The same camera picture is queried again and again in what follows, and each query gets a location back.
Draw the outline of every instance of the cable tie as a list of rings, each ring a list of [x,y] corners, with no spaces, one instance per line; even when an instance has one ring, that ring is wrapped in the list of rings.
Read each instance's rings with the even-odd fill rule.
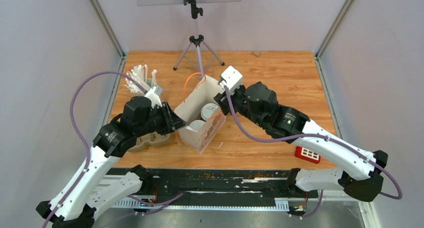
[[[366,160],[364,160],[365,163],[368,163],[370,161],[370,156],[366,156]]]

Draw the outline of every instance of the white cylinder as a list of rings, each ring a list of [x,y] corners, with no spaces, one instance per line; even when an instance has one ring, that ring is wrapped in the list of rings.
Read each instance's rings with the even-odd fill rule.
[[[199,25],[198,25],[197,19],[193,19],[193,27],[194,27],[194,38],[198,39],[199,38]]]
[[[201,118],[204,121],[207,121],[209,118],[212,117],[212,115],[214,114],[214,112],[215,112],[216,109],[218,109],[218,105],[216,105],[214,103],[206,104],[201,109],[201,112],[200,112]]]
[[[198,131],[204,123],[205,122],[203,120],[195,120],[190,123],[190,128],[192,128],[194,131]]]

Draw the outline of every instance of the black base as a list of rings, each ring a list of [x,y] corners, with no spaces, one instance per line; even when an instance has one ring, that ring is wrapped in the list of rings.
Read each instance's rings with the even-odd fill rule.
[[[190,41],[190,43],[193,43],[194,45],[196,45],[196,46],[200,46],[200,44],[202,43],[202,41],[204,40],[205,38],[203,37],[203,35],[199,35],[199,37],[197,38],[197,39],[195,39],[195,37],[194,36],[190,36],[190,38],[188,39],[189,41]]]
[[[306,197],[304,191],[295,192],[297,190],[288,188],[285,179],[242,184],[243,179],[256,177],[287,178],[290,172],[288,170],[149,169],[149,171],[154,175],[153,185],[157,185],[156,202],[163,202],[179,193],[184,193],[172,203],[174,205],[274,206],[276,197]],[[128,169],[125,168],[112,168],[107,174],[125,175],[127,172]],[[201,194],[190,191],[217,193]],[[153,194],[153,190],[143,194]],[[310,191],[308,196],[318,198],[318,192]]]
[[[42,201],[35,208],[38,214],[44,219],[50,214],[51,210],[50,200]],[[53,224],[51,228],[91,228],[94,224],[94,212],[96,208],[91,208],[85,204],[81,214],[72,220],[64,220],[63,216],[57,217],[55,214],[50,218],[50,222]]]
[[[376,163],[384,168],[389,158],[387,153],[381,150],[373,153]],[[364,202],[371,202],[383,188],[384,179],[380,173],[381,171],[376,168],[374,171],[369,172],[368,179],[355,180],[343,171],[343,175],[338,180],[338,183],[344,187],[343,191],[350,197]]]

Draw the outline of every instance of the lid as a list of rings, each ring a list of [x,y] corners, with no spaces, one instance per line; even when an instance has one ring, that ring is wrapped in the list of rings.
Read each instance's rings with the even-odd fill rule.
[[[214,104],[214,103],[209,103],[206,104],[205,106],[203,106],[203,108],[201,109],[200,115],[201,118],[204,121],[207,121],[209,118],[212,117],[212,115],[214,114],[215,110],[218,108],[218,105]]]
[[[202,125],[204,124],[205,122],[203,121],[203,120],[195,120],[195,121],[193,121],[193,122],[191,122],[190,123],[190,128],[192,128],[194,131],[198,131],[201,127],[202,127]]]

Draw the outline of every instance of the wooden table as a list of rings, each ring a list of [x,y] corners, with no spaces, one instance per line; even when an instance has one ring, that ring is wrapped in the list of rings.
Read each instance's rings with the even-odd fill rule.
[[[217,52],[226,66],[217,60],[212,62],[206,74],[219,80],[221,72],[233,65],[243,74],[243,84],[262,81],[269,89],[277,93],[280,104],[291,106],[304,112],[329,132],[335,134],[321,80],[312,52],[262,52],[258,58],[251,52]],[[168,101],[175,108],[183,101],[183,86],[187,77],[196,70],[187,60],[183,60],[177,71],[173,66],[181,52],[148,51],[130,52],[124,72],[138,64],[147,64],[149,72],[157,70],[157,82],[163,87],[162,101]],[[187,56],[196,63],[194,52]],[[202,52],[204,66],[212,55]],[[188,86],[190,93],[199,78],[193,77]],[[121,113],[125,102],[133,94],[124,87],[121,79],[111,116]],[[240,117],[243,127],[253,136],[270,138],[255,124]],[[324,169],[334,167],[332,163],[321,159],[316,165],[294,157],[295,146],[283,142],[258,143],[248,139],[236,126],[229,115],[221,130],[203,152],[198,154],[180,141],[179,135],[173,135],[171,142],[160,147],[150,146],[143,151],[127,152],[116,164],[117,167],[133,167],[142,164],[150,168],[231,168],[231,169]]]

